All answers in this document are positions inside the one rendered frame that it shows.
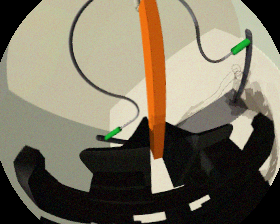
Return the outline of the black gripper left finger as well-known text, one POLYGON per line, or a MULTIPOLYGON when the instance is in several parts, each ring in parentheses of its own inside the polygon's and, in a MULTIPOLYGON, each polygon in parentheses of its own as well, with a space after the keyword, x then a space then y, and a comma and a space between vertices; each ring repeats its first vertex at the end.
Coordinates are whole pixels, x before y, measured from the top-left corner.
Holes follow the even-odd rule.
POLYGON ((92 172, 143 171, 145 184, 151 185, 151 140, 149 120, 143 117, 128 141, 121 147, 87 148, 79 153, 80 160, 92 172))

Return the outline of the orange rod with grey top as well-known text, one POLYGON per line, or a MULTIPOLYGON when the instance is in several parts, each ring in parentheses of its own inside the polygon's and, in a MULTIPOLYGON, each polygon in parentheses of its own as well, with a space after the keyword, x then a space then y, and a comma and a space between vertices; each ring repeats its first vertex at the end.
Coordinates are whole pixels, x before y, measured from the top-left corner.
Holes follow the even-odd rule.
POLYGON ((167 96, 165 96, 165 57, 163 32, 159 10, 155 0, 135 0, 139 11, 141 39, 143 39, 145 81, 149 120, 149 140, 153 160, 164 155, 164 131, 167 120, 167 96))

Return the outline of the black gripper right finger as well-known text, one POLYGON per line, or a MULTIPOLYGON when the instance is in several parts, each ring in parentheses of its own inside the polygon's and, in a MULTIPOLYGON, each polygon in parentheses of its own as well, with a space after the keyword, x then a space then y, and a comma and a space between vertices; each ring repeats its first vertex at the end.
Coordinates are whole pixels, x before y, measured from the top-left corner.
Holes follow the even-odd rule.
POLYGON ((164 155, 161 157, 167 167, 167 172, 172 180, 173 188, 184 185, 183 179, 187 176, 189 168, 195 161, 197 152, 211 144, 224 140, 232 133, 233 124, 224 124, 220 127, 207 129, 207 131, 195 133, 177 128, 176 125, 165 121, 164 131, 164 155))

